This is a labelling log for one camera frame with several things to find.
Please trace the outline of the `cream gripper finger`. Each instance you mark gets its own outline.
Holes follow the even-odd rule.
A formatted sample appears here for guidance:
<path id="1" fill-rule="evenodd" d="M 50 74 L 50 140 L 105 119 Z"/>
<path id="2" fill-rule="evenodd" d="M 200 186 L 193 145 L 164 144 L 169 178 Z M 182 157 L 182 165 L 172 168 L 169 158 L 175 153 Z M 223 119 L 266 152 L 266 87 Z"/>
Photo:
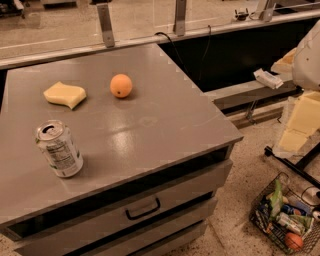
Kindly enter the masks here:
<path id="1" fill-rule="evenodd" d="M 293 110 L 279 146 L 284 151 L 296 153 L 319 128 L 320 92 L 305 92 L 293 101 Z"/>

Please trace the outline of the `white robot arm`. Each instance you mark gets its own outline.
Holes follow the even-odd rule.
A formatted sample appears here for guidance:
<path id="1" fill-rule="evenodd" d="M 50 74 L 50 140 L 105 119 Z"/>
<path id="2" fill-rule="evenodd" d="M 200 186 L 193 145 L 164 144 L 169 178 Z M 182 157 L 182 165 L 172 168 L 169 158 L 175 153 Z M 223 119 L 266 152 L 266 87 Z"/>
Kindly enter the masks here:
<path id="1" fill-rule="evenodd" d="M 292 67 L 293 82 L 304 93 L 290 100 L 284 131 L 278 142 L 280 151 L 294 154 L 320 128 L 320 21 L 296 48 Z"/>

